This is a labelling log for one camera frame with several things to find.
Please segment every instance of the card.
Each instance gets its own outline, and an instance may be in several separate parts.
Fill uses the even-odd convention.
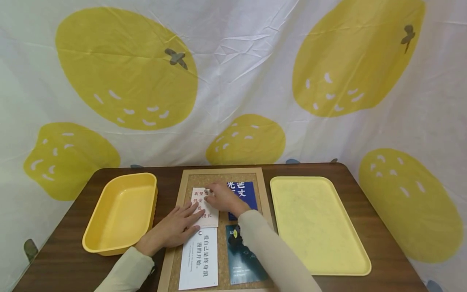
[[[226,226],[230,285],[259,282],[268,279],[268,274],[261,266],[254,253],[243,244],[237,246],[229,244],[228,238],[234,233],[235,226],[236,225]]]
[[[217,285],[217,228],[202,228],[183,245],[178,289]]]
[[[214,209],[204,200],[206,196],[205,191],[206,189],[203,187],[194,187],[191,193],[191,203],[198,202],[199,204],[197,211],[206,210],[203,217],[195,225],[199,225],[201,228],[216,228],[219,226],[219,210]]]
[[[231,189],[242,201],[248,204],[253,210],[258,210],[256,204],[255,188],[252,181],[246,182],[228,182],[227,187]],[[229,221],[236,221],[237,217],[229,213]]]

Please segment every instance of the white card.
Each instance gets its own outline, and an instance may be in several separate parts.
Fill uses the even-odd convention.
[[[214,209],[211,205],[205,202],[204,197],[206,196],[205,188],[203,187],[194,187],[191,193],[191,203],[194,204],[198,202],[198,210],[206,210],[201,217],[194,225],[199,225],[201,228],[211,228],[219,226],[219,210]]]
[[[183,245],[178,289],[217,285],[217,228],[202,228]]]

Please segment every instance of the lemon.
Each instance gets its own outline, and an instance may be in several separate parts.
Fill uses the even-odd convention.
[[[39,130],[23,168],[50,197],[72,201],[95,171],[119,165],[120,155],[101,135],[74,123],[51,123]]]
[[[193,56],[173,32],[140,14],[111,7],[77,11],[58,26],[56,47],[83,101],[121,127],[167,128],[193,109]]]
[[[211,164],[273,164],[285,149],[285,133],[276,122],[244,114],[220,133],[206,150]]]
[[[297,103],[336,117],[376,106],[417,46],[421,0],[343,0],[305,37],[292,78]]]
[[[452,257],[462,219],[446,190],[418,160],[394,149],[366,154],[360,186],[406,256],[424,263]]]

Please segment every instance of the yellow plastic tray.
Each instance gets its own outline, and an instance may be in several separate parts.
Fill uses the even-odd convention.
[[[330,180],[275,177],[270,185],[279,235],[312,275],[371,272],[370,259]]]
[[[151,173],[112,179],[102,191],[83,236],[83,248],[102,256],[123,254],[152,228],[157,179]]]

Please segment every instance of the wooden frame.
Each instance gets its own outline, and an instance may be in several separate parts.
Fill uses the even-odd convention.
[[[185,202],[186,189],[188,187],[188,180],[191,175],[215,175],[215,174],[255,174],[256,183],[258,186],[257,199],[260,201],[262,207],[262,215],[271,226],[274,228],[268,194],[266,192],[266,186],[264,183],[264,177],[261,167],[254,168],[225,168],[225,169],[195,169],[195,170],[184,170],[182,179],[180,182],[180,188],[177,196],[177,206],[181,206]],[[164,262],[162,266],[161,276],[159,279],[158,292],[169,292],[170,279],[172,278],[172,267],[174,263],[176,249],[167,249],[165,252]],[[276,288],[254,288],[254,289],[227,289],[227,290],[203,290],[197,289],[197,292],[275,292]]]

